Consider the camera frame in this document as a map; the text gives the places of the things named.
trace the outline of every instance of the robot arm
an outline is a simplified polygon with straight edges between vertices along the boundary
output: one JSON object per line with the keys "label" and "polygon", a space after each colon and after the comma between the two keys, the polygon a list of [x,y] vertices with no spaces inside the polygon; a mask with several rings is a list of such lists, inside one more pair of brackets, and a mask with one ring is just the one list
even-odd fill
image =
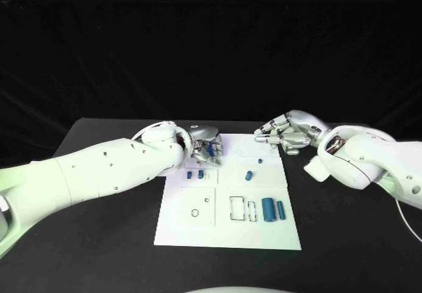
{"label": "robot arm", "polygon": [[256,142],[281,144],[287,154],[298,154],[307,145],[317,148],[304,167],[315,180],[331,175],[356,189],[374,182],[397,200],[422,209],[422,142],[396,142],[386,133],[361,126],[330,129],[298,110],[276,117],[255,135]]}
{"label": "robot arm", "polygon": [[217,128],[184,129],[166,121],[142,129],[132,140],[112,140],[66,156],[1,169],[0,256],[49,214],[173,174],[190,156],[217,165]]}

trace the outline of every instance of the white board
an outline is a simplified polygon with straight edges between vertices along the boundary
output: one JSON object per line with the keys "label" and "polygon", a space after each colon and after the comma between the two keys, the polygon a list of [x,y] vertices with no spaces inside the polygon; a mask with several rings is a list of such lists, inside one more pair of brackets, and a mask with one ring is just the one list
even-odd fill
{"label": "white board", "polygon": [[[186,168],[166,178],[154,245],[301,250],[278,150],[256,143],[249,134],[222,134],[222,141],[225,155],[217,168],[189,159]],[[251,181],[245,180],[248,171],[253,173]],[[230,197],[243,199],[245,220],[230,219]],[[263,221],[265,197],[282,201],[285,220],[276,213],[275,222]],[[249,220],[249,201],[256,222]]]}

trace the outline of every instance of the blue battery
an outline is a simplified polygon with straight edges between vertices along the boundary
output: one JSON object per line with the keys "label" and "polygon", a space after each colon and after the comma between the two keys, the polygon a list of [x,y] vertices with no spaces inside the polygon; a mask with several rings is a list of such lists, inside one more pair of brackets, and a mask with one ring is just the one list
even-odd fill
{"label": "blue battery", "polygon": [[274,208],[274,200],[272,198],[263,198],[261,200],[262,202],[262,213],[263,213],[263,220],[266,222],[274,222],[276,220],[275,218],[275,208]]}
{"label": "blue battery", "polygon": [[249,181],[252,179],[252,171],[248,171],[245,179]]}
{"label": "blue battery", "polygon": [[281,201],[276,202],[276,209],[279,210],[279,219],[285,220],[284,203]]}

